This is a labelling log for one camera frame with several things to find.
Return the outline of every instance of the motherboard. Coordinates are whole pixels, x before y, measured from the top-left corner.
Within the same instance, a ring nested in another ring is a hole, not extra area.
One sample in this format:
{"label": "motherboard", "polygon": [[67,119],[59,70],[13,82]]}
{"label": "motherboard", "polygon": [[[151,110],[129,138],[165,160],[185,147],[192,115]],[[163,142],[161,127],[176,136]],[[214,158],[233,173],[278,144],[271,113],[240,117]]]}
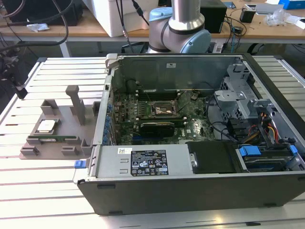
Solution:
{"label": "motherboard", "polygon": [[205,117],[206,97],[199,92],[183,91],[174,97],[158,98],[148,94],[115,94],[114,101],[118,145],[215,140]]}

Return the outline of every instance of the yellow wire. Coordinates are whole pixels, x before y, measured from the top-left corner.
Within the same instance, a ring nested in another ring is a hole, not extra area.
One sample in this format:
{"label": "yellow wire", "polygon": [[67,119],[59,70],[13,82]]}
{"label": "yellow wire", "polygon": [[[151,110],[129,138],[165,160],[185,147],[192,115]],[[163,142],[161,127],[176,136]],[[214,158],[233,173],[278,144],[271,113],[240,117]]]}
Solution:
{"label": "yellow wire", "polygon": [[273,137],[274,137],[274,140],[275,140],[275,130],[272,128],[272,127],[268,127],[269,129],[271,129],[272,130],[272,132],[273,132]]}
{"label": "yellow wire", "polygon": [[253,136],[251,136],[250,138],[248,138],[247,140],[245,140],[245,143],[252,140],[253,138],[255,138],[257,135],[259,134],[259,132],[255,133]]}

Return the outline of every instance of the white box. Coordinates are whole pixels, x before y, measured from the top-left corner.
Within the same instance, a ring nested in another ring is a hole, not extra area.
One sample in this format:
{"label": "white box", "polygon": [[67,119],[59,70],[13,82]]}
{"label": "white box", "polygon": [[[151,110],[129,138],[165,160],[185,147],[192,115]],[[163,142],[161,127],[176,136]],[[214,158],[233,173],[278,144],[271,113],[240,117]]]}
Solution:
{"label": "white box", "polygon": [[305,29],[305,18],[298,20],[295,25],[300,27],[302,30]]}
{"label": "white box", "polygon": [[[148,20],[151,10],[158,7],[158,0],[136,0]],[[120,16],[115,0],[83,0],[88,9],[95,16],[110,37],[123,35]],[[148,25],[138,15],[133,7],[132,0],[122,0],[124,24],[127,31],[148,29]]]}

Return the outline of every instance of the metal slatted table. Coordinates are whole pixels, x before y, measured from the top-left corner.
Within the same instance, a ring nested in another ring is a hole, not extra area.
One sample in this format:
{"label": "metal slatted table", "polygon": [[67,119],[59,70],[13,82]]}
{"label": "metal slatted table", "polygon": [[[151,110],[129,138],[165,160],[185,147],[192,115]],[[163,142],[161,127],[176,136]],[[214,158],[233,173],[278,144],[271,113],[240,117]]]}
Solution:
{"label": "metal slatted table", "polygon": [[[301,79],[289,65],[273,57],[256,59],[290,103],[304,103],[304,87],[297,86]],[[41,114],[43,100],[55,98],[58,105],[72,105],[65,89],[77,84],[80,98],[85,104],[92,104],[101,99],[105,71],[104,58],[48,58],[30,72],[26,98],[13,97],[8,104],[0,116],[0,228],[152,229],[205,225],[204,228],[245,229],[247,222],[261,223],[255,227],[258,229],[305,227],[305,194],[278,208],[101,217],[94,214],[72,181],[74,160],[19,160],[20,148]],[[257,88],[264,94],[259,85]],[[296,108],[304,118],[305,109],[301,105]]]}

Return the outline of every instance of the desk leg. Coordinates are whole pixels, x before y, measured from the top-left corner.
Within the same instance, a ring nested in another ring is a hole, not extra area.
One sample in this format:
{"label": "desk leg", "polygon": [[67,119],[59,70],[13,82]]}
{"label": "desk leg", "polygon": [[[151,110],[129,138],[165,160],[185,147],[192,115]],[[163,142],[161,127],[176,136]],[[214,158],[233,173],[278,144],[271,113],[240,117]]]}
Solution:
{"label": "desk leg", "polygon": [[61,53],[62,53],[63,57],[71,57],[71,52],[70,52],[70,49],[66,42],[62,43],[60,45],[60,47],[61,47]]}
{"label": "desk leg", "polygon": [[97,48],[98,48],[99,52],[103,52],[102,42],[97,42]]}
{"label": "desk leg", "polygon": [[221,53],[221,50],[223,49],[224,42],[223,41],[215,41],[215,45],[213,48],[213,53]]}

